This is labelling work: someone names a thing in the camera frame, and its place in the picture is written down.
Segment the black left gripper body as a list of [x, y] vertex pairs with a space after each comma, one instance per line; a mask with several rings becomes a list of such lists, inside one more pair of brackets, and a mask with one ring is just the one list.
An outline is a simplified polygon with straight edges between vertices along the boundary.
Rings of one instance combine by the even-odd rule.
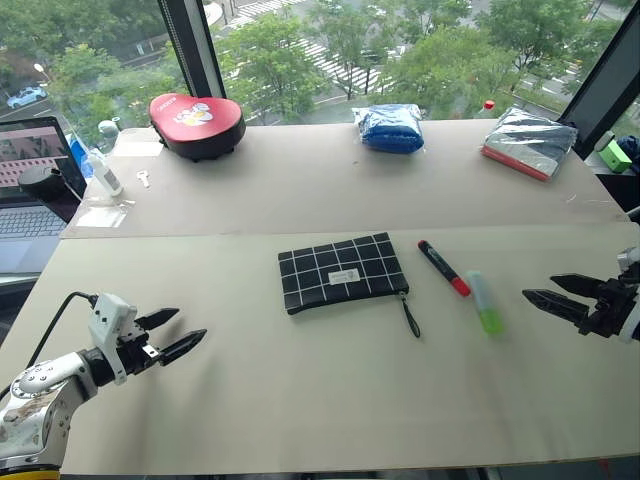
[[137, 323], [127, 325], [117, 340], [117, 354], [127, 375], [137, 375], [159, 361], [160, 351]]

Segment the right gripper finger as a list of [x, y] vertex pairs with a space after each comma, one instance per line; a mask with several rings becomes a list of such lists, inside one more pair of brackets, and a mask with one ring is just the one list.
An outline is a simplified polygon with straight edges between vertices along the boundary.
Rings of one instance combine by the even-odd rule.
[[589, 316], [589, 307], [585, 304], [546, 289], [525, 289], [524, 297], [537, 309], [559, 317], [574, 325], [579, 325]]
[[552, 275], [550, 280], [563, 290], [586, 298], [597, 298], [605, 282], [582, 274]]

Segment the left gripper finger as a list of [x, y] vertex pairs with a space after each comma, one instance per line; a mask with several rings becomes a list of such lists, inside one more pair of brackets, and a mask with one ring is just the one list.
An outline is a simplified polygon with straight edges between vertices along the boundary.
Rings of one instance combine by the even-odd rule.
[[178, 308], [165, 307], [135, 319], [135, 324], [143, 330], [153, 330], [168, 322], [179, 312]]
[[160, 351], [159, 364], [169, 365], [193, 350], [206, 335], [206, 329], [193, 330]]

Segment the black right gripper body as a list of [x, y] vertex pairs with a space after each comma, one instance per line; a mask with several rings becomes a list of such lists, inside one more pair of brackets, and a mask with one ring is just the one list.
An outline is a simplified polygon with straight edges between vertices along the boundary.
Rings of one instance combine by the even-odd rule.
[[595, 310], [581, 322], [578, 331], [601, 337], [623, 336], [623, 326], [631, 325], [635, 307], [639, 306], [638, 286], [619, 279], [592, 280], [587, 297], [596, 300]]

